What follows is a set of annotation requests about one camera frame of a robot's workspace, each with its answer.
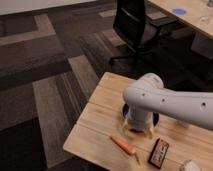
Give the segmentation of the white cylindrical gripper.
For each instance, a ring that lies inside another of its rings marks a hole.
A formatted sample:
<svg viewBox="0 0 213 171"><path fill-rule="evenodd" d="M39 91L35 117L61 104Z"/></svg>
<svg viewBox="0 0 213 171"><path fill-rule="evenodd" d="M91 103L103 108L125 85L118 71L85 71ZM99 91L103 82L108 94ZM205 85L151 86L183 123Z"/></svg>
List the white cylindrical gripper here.
<svg viewBox="0 0 213 171"><path fill-rule="evenodd" d="M153 114L146 110L139 110L136 108L130 108L127 114L127 121L122 124L122 130L129 130L129 125L133 130L145 131L148 129L149 138L153 138Z"/></svg>

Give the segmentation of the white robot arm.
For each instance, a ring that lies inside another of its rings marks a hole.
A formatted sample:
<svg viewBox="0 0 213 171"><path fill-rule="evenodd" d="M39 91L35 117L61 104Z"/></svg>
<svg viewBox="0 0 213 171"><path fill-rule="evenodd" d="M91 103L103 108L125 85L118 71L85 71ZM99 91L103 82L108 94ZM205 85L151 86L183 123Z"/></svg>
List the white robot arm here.
<svg viewBox="0 0 213 171"><path fill-rule="evenodd" d="M147 73L124 89L123 100L126 129L153 135L153 114L158 113L213 131L213 92L169 90L158 75Z"/></svg>

